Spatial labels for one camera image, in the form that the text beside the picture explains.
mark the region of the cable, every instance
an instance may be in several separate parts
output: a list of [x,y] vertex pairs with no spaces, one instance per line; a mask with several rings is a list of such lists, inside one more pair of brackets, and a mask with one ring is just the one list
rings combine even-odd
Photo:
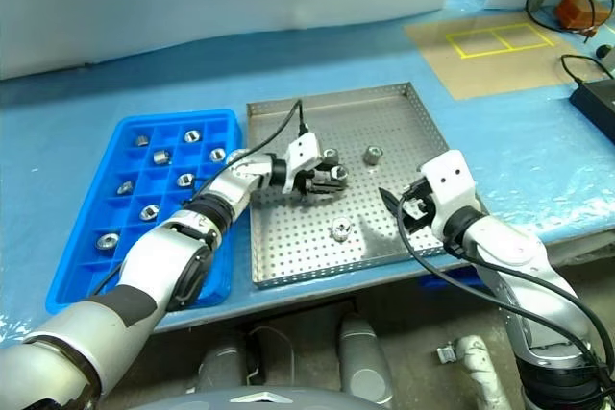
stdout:
[[571,295],[566,290],[563,290],[559,288],[557,285],[553,285],[552,283],[547,282],[546,280],[543,280],[542,278],[532,276],[526,273],[522,273],[520,271],[515,271],[514,269],[509,269],[509,268],[506,268],[505,266],[500,266],[499,264],[493,264],[487,261],[482,261],[480,259],[476,259],[471,256],[468,256],[465,253],[459,255],[459,257],[461,259],[464,259],[474,264],[475,266],[481,266],[482,268],[497,271],[499,273],[508,274],[510,276],[514,276],[522,280],[535,283],[536,285],[539,285],[547,290],[551,290],[552,292],[556,293],[560,297],[574,304],[583,314],[587,316],[587,318],[591,321],[596,331],[598,331],[598,335],[600,336],[600,339],[603,343],[603,348],[604,348],[604,362],[606,363],[606,366],[608,367],[609,373],[610,374],[613,373],[613,370],[615,369],[615,350],[613,349],[613,343],[611,342],[610,336],[608,335],[608,331],[606,330],[606,327],[604,326],[600,318],[596,315],[596,313],[592,311],[587,305],[585,305],[581,300],[579,300],[574,295]]
[[566,71],[566,74],[568,74],[570,77],[572,77],[574,79],[574,81],[577,84],[582,84],[583,83],[583,79],[581,77],[576,76],[568,67],[568,65],[566,64],[566,59],[567,58],[576,58],[578,60],[589,60],[594,62],[603,72],[604,74],[606,74],[608,77],[610,77],[611,79],[615,79],[613,77],[613,74],[610,73],[610,71],[608,69],[606,69],[606,67],[604,66],[604,64],[602,64],[601,62],[599,62],[598,60],[596,60],[595,58],[592,57],[586,57],[585,55],[570,55],[570,54],[565,54],[562,55],[561,57],[559,57],[559,60],[561,61],[561,65],[564,68],[564,71]]
[[555,26],[551,26],[547,23],[543,23],[542,21],[539,21],[538,19],[536,19],[536,17],[529,11],[529,1],[530,0],[526,0],[526,6],[525,6],[525,11],[529,19],[531,19],[538,26],[542,26],[543,28],[549,29],[550,31],[555,31],[557,33],[585,33],[587,31],[591,31],[592,29],[596,27],[596,5],[594,4],[594,0],[587,0],[589,2],[589,7],[592,10],[591,26],[589,28],[570,28],[570,29],[557,28]]
[[199,194],[201,194],[205,189],[207,189],[207,187],[216,179],[218,178],[218,176],[220,176],[220,174],[222,174],[222,172],[224,172],[225,170],[228,170],[229,168],[231,168],[233,165],[235,165],[236,163],[238,163],[240,160],[242,160],[243,158],[252,155],[253,153],[255,153],[256,151],[264,148],[266,145],[268,145],[271,141],[273,141],[288,125],[288,122],[290,122],[290,119],[292,118],[292,116],[294,115],[295,111],[297,110],[297,108],[299,108],[299,111],[303,114],[303,102],[301,101],[301,99],[298,99],[295,104],[292,106],[292,108],[290,109],[290,111],[288,112],[288,114],[286,115],[286,117],[284,118],[284,120],[282,121],[282,123],[280,124],[280,126],[269,136],[267,136],[267,138],[265,138],[263,141],[261,141],[258,145],[256,145],[254,148],[249,149],[248,151],[240,154],[239,156],[235,157],[232,161],[230,161],[229,163],[227,163],[222,169],[218,170],[216,173],[213,174],[213,176],[211,176],[209,178],[209,180],[207,180],[206,182],[203,183],[203,185],[201,185],[201,187],[199,188],[199,190],[192,195],[192,197],[190,198],[191,201],[193,201]]
[[423,256],[420,256],[417,252],[415,252],[406,236],[406,228],[404,228],[404,204],[406,203],[406,201],[407,201],[407,197],[406,195],[403,195],[402,199],[397,204],[397,228],[402,238],[402,242],[404,242],[404,245],[406,246],[410,255],[412,255],[414,259],[416,259],[416,261],[418,261],[421,266],[423,266],[433,275],[442,278],[443,280],[450,283],[452,286],[460,290],[463,290],[466,293],[474,295],[475,297],[478,297],[483,301],[491,302],[497,305],[498,307],[500,307],[501,309],[504,309],[506,311],[512,312],[513,314],[517,314],[519,316],[525,317],[527,319],[530,319],[531,321],[535,321],[538,324],[545,326],[553,330],[556,333],[559,333],[561,336],[566,338],[568,341],[570,341],[573,345],[575,345],[578,348],[578,350],[585,357],[587,362],[590,362],[594,367],[596,367],[596,369],[598,370],[600,369],[600,363],[596,355],[594,355],[576,335],[574,335],[572,332],[570,332],[563,326],[559,326],[558,324],[551,322],[549,319],[545,317],[539,316],[538,314],[534,314],[533,312],[527,311],[526,309],[523,309],[518,306],[514,306],[507,302],[500,301],[497,298],[491,295],[488,295],[486,293],[483,293],[480,290],[472,288],[463,282],[459,282],[458,280],[440,271],[435,266],[432,266],[431,264],[429,264],[427,260],[423,258]]
[[285,340],[286,343],[288,344],[288,348],[290,349],[290,386],[294,386],[295,385],[295,349],[292,346],[292,341],[290,341],[290,339],[286,335],[284,335],[281,331],[279,331],[277,328],[273,328],[272,326],[257,326],[256,328],[253,328],[252,330],[250,330],[248,335],[254,335],[255,333],[261,330],[273,331],[280,338]]
[[117,273],[119,273],[119,270],[122,267],[122,263],[123,261],[120,261],[119,263],[117,263],[113,269],[111,269],[111,271],[105,276],[105,278],[103,278],[100,282],[98,282],[96,284],[96,286],[94,287],[94,290],[92,290],[91,293],[91,297],[93,297],[94,295],[98,295],[100,293],[100,291],[105,288],[105,285],[107,285],[109,283],[109,281],[113,278],[113,276],[115,276]]
[[590,7],[590,9],[592,11],[592,22],[591,22],[591,25],[588,28],[564,29],[564,28],[556,28],[554,26],[551,26],[549,24],[543,23],[542,21],[539,21],[538,19],[536,19],[536,17],[529,11],[529,1],[530,0],[526,0],[526,5],[525,5],[525,11],[526,11],[526,14],[528,15],[529,19],[531,19],[537,25],[542,26],[543,28],[549,29],[551,31],[556,31],[558,33],[562,33],[562,32],[585,33],[585,32],[597,29],[600,26],[602,26],[602,24],[604,24],[606,21],[608,21],[608,18],[611,17],[611,15],[613,14],[613,9],[615,8],[615,0],[610,0],[611,6],[610,6],[610,9],[609,9],[609,12],[608,12],[608,16],[606,17],[606,19],[602,23],[596,24],[596,5],[594,4],[594,0],[587,0],[589,2],[589,7]]

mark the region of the brown cardboard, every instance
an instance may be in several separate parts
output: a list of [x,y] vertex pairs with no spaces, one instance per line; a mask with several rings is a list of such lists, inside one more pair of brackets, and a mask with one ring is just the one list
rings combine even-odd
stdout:
[[[413,24],[406,33],[456,100],[571,83],[559,57],[579,54],[523,12]],[[590,61],[567,63],[584,80],[604,78]]]

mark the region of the orange device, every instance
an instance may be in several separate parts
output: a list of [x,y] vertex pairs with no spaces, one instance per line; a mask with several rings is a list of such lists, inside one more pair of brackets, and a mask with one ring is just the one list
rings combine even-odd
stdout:
[[[594,0],[595,25],[603,24],[609,15],[609,9],[604,4]],[[592,8],[588,0],[562,0],[555,9],[555,16],[565,29],[584,29],[592,26]],[[585,36],[593,36],[596,29],[583,32]]]

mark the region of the floor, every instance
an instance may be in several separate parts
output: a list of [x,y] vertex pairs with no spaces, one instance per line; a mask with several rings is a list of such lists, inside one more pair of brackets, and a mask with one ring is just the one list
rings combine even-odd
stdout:
[[[578,295],[615,332],[615,260],[612,258],[561,268]],[[261,319],[199,326],[151,338],[123,381],[100,404],[119,410],[177,396],[193,386],[200,360],[216,335],[243,323],[283,331],[297,354],[297,383],[339,389],[335,335],[337,322],[357,307],[381,339],[395,381],[398,409],[475,409],[469,378],[457,364],[440,365],[435,349],[467,334],[482,336],[514,409],[521,409],[519,380],[503,324],[492,306],[454,288],[426,290],[417,280],[366,289],[352,299]],[[270,384],[287,384],[288,348],[268,332],[259,333]]]

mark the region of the blue plastic tray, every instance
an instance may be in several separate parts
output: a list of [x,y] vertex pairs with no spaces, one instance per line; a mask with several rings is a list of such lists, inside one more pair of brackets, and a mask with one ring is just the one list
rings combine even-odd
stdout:
[[[188,130],[198,130],[201,140],[186,143],[184,135]],[[135,145],[141,134],[149,138],[149,145]],[[192,191],[176,184],[179,175],[192,173],[199,179],[209,178],[224,164],[210,162],[209,152],[224,148],[229,154],[240,144],[236,117],[227,109],[122,120],[113,132],[62,254],[47,294],[47,311],[55,314],[89,296],[111,268],[123,261],[141,235],[180,208]],[[171,154],[171,163],[156,165],[153,153],[162,149]],[[128,180],[135,186],[132,194],[117,195],[117,187]],[[143,222],[138,215],[149,204],[158,204],[160,213],[157,220]],[[108,232],[118,233],[119,242],[112,251],[100,251],[96,241]],[[233,234],[225,237],[214,254],[195,307],[220,303],[231,291]],[[112,278],[101,293],[111,290],[117,281],[118,276]]]

